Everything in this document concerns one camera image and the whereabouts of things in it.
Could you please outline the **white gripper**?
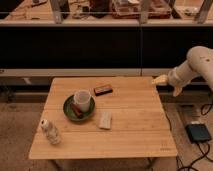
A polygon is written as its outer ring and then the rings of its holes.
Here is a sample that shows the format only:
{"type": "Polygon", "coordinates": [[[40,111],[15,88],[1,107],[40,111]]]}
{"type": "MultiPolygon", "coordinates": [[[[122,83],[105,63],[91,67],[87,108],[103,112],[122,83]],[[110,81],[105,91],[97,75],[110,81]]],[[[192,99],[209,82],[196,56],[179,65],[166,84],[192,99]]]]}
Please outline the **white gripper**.
{"type": "Polygon", "coordinates": [[[167,75],[160,75],[152,80],[153,85],[166,86],[168,83],[174,88],[173,96],[177,97],[191,81],[191,70],[188,68],[175,67],[167,75]]]}

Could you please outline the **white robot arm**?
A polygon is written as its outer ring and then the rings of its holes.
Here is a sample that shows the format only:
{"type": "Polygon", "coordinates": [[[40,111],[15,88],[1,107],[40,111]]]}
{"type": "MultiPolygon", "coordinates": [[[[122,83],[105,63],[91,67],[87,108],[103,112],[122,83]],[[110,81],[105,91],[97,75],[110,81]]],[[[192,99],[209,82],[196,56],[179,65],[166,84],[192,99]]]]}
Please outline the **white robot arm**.
{"type": "Polygon", "coordinates": [[[203,77],[213,92],[213,49],[204,46],[191,48],[182,64],[174,67],[167,74],[154,78],[152,84],[172,86],[173,96],[176,97],[197,77],[203,77]]]}

